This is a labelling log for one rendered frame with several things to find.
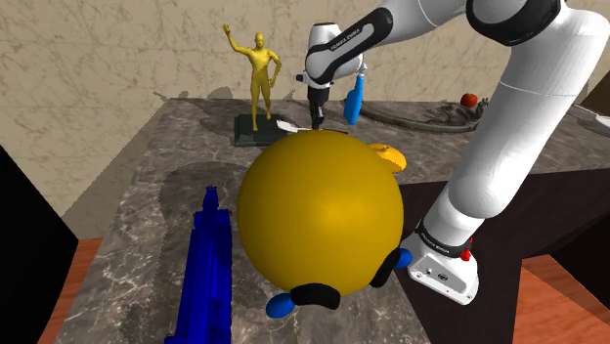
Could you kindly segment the blue bottle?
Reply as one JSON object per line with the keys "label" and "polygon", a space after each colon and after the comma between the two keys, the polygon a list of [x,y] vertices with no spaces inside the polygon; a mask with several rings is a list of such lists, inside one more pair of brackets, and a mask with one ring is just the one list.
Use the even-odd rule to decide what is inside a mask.
{"label": "blue bottle", "polygon": [[345,99],[343,116],[350,125],[356,124],[360,114],[364,94],[364,75],[367,69],[366,64],[362,63],[357,70],[354,88],[348,92]]}

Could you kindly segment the yellow human figure on base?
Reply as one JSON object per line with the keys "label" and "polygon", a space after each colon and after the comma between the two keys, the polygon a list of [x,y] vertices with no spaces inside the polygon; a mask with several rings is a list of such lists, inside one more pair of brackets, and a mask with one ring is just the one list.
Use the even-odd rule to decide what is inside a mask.
{"label": "yellow human figure on base", "polygon": [[235,118],[235,146],[236,147],[265,147],[285,136],[276,120],[277,116],[271,114],[271,89],[274,87],[282,62],[278,55],[266,48],[264,35],[255,34],[255,46],[239,46],[232,38],[231,30],[227,24],[223,30],[235,52],[248,57],[251,64],[250,96],[251,115],[240,114]]}

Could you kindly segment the yellow round object with knob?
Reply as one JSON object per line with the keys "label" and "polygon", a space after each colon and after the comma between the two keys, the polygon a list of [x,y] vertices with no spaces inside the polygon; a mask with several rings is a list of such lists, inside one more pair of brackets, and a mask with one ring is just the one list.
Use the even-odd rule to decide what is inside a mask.
{"label": "yellow round object with knob", "polygon": [[405,157],[395,148],[385,144],[369,144],[392,173],[399,173],[407,166]]}

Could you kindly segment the yellow round toy black limbs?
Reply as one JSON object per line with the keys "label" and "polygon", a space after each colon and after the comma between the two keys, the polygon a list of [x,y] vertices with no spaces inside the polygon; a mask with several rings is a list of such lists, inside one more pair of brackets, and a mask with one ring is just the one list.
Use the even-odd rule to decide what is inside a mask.
{"label": "yellow round toy black limbs", "polygon": [[400,245],[404,207],[394,175],[369,145],[329,130],[290,134],[254,160],[237,221],[249,260],[281,289],[268,317],[306,305],[335,310],[342,297],[382,287],[412,262]]}

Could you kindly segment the grey curved dish with lizard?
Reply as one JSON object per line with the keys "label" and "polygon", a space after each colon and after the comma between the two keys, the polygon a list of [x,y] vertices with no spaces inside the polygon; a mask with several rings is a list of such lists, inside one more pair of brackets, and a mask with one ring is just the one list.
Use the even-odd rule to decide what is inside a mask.
{"label": "grey curved dish with lizard", "polygon": [[408,130],[458,134],[474,131],[488,105],[488,98],[476,101],[472,107],[447,101],[366,101],[361,106],[361,115]]}

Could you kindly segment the blue blocky toy gun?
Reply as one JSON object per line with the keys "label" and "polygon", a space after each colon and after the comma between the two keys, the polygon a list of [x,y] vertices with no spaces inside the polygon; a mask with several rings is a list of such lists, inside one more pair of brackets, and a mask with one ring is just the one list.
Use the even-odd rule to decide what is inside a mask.
{"label": "blue blocky toy gun", "polygon": [[231,215],[208,186],[194,214],[176,330],[163,344],[231,344]]}

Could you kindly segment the dark robot stand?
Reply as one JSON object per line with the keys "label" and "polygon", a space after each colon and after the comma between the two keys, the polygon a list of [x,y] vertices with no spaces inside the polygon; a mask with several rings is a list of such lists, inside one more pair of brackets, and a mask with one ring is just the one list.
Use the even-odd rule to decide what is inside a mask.
{"label": "dark robot stand", "polygon": [[479,288],[461,306],[396,273],[431,344],[512,344],[521,261],[568,243],[610,212],[610,168],[531,174],[474,235]]}

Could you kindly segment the pale grey flat object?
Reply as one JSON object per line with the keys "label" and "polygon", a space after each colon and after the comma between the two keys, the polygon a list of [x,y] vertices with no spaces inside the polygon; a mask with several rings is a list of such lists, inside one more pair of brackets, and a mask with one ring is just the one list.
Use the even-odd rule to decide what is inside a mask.
{"label": "pale grey flat object", "polygon": [[580,105],[571,105],[567,114],[574,117],[582,128],[610,139],[610,117]]}

